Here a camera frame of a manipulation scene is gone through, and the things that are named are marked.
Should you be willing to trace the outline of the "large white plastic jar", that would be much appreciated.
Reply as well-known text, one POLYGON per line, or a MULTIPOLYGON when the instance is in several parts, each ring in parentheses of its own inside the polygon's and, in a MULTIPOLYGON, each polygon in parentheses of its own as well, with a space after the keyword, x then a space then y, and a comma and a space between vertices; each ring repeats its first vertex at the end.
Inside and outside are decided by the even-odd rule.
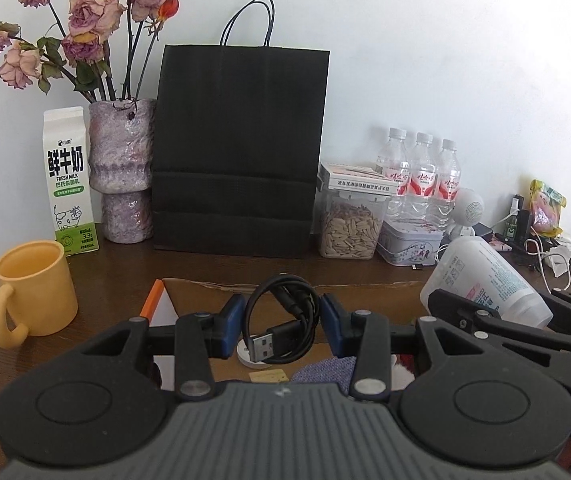
POLYGON ((436 289, 496 311, 508 322, 544 328, 553 318, 543 297, 480 237, 456 238, 439 256, 420 292, 421 304, 429 311, 429 296, 436 289))

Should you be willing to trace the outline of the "small white bottle cap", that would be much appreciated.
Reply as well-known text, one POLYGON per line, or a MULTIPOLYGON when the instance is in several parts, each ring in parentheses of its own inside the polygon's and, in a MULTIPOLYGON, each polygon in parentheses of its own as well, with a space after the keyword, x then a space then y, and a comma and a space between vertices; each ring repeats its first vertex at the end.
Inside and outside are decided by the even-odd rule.
POLYGON ((248 351, 246 343, 243 339, 239 340, 236 344, 235 354, 238 358, 238 362, 250 370, 265 370, 266 368, 270 367, 268 363, 262 361, 254 362, 250 358, 250 351, 248 351))

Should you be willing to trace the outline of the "orange cardboard box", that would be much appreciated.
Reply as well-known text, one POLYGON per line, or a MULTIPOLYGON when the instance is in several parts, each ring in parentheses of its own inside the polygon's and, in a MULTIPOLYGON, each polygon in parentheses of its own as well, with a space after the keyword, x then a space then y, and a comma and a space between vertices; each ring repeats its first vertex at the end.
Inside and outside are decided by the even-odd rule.
MULTIPOLYGON (((320 322, 320 300, 331 294, 347 312, 359 310, 383 314, 392 325, 412 325, 418 333, 415 375, 431 366, 427 344, 427 311, 419 290, 408 285, 333 285, 314 287, 294 275, 278 275, 259 286, 238 287, 164 280, 154 284, 142 315, 150 327, 174 325, 177 318, 196 312, 218 313, 234 294, 245 298, 241 336, 250 358, 294 375, 302 367, 336 358, 325 340, 320 322)), ((174 358, 151 356, 159 369, 162 386, 174 390, 174 358)), ((235 350, 226 362, 229 380, 248 380, 250 370, 238 362, 235 350)))

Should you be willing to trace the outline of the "red fabric flower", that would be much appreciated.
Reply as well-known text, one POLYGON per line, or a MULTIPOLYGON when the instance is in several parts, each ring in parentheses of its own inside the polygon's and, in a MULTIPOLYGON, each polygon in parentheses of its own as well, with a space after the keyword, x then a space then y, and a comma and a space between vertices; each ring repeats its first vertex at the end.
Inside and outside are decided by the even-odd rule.
POLYGON ((411 354, 394 354, 393 373, 399 376, 415 378, 415 359, 411 354))

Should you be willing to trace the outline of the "grey printed tin box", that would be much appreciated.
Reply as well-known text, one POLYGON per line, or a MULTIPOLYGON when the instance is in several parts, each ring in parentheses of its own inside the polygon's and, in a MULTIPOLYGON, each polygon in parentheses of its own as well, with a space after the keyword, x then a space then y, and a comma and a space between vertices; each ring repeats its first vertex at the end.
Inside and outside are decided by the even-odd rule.
POLYGON ((391 266, 434 266, 444 231, 422 219, 385 220, 377 253, 391 266))

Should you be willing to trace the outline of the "small yellow matchbox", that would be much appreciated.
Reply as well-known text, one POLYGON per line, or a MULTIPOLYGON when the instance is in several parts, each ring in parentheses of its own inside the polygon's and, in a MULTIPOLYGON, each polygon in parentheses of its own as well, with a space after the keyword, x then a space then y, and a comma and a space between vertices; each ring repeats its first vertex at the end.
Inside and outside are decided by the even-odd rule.
POLYGON ((283 384, 289 378, 281 368, 270 368, 270 370, 256 370, 248 374, 250 381, 254 384, 283 384))

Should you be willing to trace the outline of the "middle water bottle red label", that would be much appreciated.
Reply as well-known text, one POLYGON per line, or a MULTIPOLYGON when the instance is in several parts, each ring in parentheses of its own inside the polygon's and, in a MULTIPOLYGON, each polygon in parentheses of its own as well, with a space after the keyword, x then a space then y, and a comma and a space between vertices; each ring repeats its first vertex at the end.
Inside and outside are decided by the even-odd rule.
POLYGON ((437 169, 431 152, 433 136, 418 132, 410 152, 410 176, 405 211, 411 219, 427 216, 430 199, 435 190, 437 169))

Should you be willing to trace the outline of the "water bottle red label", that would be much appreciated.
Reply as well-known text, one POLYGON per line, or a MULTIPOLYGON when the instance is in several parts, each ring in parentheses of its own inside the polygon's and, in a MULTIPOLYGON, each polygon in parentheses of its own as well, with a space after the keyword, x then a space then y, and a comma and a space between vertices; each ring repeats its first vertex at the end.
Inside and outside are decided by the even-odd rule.
POLYGON ((400 217, 408 191, 410 162, 406 138, 406 130, 390 128, 389 138, 379 151, 375 162, 375 170, 391 181, 392 196, 386 214, 389 219, 400 217))
POLYGON ((461 180, 457 146, 444 139, 437 161, 436 188, 431 201, 431 220, 438 229, 445 229, 456 205, 461 180))
POLYGON ((433 136, 418 132, 410 152, 410 176, 405 211, 411 219, 427 216, 430 199, 435 190, 437 169, 431 152, 433 136))

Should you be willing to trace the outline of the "small white robot figure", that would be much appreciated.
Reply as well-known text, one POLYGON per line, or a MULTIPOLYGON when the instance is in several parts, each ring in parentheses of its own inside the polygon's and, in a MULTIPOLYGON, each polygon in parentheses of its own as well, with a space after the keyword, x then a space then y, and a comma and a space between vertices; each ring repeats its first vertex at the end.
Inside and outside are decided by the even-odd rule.
POLYGON ((481 222, 485 209, 483 197, 471 188, 459 188, 446 234, 450 240, 475 236, 474 226, 481 222))

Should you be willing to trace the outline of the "clear jar of seeds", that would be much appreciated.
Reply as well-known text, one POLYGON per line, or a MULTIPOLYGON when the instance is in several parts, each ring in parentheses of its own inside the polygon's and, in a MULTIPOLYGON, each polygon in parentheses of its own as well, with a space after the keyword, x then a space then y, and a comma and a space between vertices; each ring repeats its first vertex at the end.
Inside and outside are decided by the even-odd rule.
POLYGON ((323 258, 369 260, 377 249, 389 198, 330 190, 323 193, 319 252, 323 258))

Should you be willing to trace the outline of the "right water bottle red label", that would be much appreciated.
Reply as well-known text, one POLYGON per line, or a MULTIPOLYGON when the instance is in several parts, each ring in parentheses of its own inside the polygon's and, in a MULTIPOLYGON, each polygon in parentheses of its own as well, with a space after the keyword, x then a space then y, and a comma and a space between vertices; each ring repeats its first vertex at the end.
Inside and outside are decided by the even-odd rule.
POLYGON ((438 229, 445 229, 456 205, 461 180, 457 146, 444 139, 437 161, 436 188, 431 201, 431 220, 438 229))

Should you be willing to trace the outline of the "yellow pink snack bag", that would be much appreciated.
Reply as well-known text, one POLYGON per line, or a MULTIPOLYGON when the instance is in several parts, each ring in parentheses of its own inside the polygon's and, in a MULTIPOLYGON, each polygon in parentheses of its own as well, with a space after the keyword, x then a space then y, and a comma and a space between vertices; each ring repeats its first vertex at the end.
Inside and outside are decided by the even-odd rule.
POLYGON ((532 180, 529 186, 529 212, 533 217, 532 227, 543 237, 555 238, 562 233, 561 211, 566 198, 542 180, 532 180))

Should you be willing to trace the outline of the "left water bottle red label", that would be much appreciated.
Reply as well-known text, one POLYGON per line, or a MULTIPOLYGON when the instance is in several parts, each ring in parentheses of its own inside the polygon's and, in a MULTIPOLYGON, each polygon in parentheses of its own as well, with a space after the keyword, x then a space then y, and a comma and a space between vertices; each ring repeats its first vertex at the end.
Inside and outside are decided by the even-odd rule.
POLYGON ((389 138, 379 151, 375 162, 375 170, 391 181, 392 196, 386 214, 389 219, 400 217, 408 191, 410 162, 406 138, 406 130, 390 128, 389 138))

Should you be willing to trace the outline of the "red white flat box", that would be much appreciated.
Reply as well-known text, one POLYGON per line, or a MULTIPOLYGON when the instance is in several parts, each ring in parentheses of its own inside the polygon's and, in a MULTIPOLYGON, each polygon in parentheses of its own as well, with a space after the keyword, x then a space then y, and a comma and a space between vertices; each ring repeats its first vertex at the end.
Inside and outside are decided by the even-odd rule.
POLYGON ((320 191, 351 191, 392 196, 393 182, 371 168, 330 164, 319 167, 317 187, 320 191))

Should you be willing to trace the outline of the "yellow ceramic mug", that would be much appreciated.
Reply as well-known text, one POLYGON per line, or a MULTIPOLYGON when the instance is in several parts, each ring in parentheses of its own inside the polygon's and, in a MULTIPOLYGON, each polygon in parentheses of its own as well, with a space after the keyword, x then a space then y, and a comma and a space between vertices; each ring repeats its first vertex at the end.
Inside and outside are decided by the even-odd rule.
POLYGON ((35 240, 0 257, 0 348, 13 349, 29 336, 64 330, 78 313, 78 301, 64 247, 35 240))

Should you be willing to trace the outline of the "white green milk carton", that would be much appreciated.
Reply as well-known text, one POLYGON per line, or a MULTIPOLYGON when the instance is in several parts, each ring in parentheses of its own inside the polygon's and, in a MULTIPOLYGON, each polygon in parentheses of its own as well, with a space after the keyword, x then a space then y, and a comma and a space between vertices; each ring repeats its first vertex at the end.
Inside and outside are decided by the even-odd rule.
POLYGON ((46 110, 42 147, 56 240, 66 256, 95 252, 100 246, 91 203, 84 109, 46 110))

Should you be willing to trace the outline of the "black paper shopping bag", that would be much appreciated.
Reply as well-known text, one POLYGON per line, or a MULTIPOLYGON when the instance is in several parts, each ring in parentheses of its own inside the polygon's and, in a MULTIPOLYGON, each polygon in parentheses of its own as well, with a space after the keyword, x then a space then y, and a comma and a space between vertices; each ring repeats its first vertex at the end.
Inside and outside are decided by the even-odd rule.
POLYGON ((155 248, 299 258, 310 245, 330 55, 164 50, 152 159, 155 248))

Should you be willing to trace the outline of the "purple ceramic vase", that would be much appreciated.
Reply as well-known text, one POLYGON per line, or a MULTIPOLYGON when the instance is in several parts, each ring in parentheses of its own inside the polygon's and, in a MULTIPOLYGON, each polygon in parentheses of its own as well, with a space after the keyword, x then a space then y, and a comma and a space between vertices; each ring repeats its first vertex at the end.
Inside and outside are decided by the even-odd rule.
POLYGON ((90 185, 101 194, 102 231, 117 244, 152 236, 152 156, 156 101, 89 106, 90 185))

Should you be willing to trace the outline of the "dried pink rose bouquet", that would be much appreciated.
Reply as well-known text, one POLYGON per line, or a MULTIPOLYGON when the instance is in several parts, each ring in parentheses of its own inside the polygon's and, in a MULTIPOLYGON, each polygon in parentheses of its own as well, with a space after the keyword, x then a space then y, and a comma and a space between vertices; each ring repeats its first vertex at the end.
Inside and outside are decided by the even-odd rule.
POLYGON ((0 79, 24 90, 34 84, 47 94, 53 79, 65 79, 90 103, 139 100, 146 72, 132 76, 143 35, 150 36, 144 64, 180 0, 17 0, 25 8, 47 8, 54 23, 30 41, 16 23, 0 21, 0 79))

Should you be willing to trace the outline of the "purple drawstring pouch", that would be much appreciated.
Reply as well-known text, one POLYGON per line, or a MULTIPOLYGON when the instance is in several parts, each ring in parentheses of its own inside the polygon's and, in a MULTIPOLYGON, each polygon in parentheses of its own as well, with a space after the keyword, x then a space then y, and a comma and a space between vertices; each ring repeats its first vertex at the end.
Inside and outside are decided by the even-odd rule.
POLYGON ((356 364, 355 356, 331 358, 309 364, 294 373, 293 384, 335 384, 348 395, 356 364))

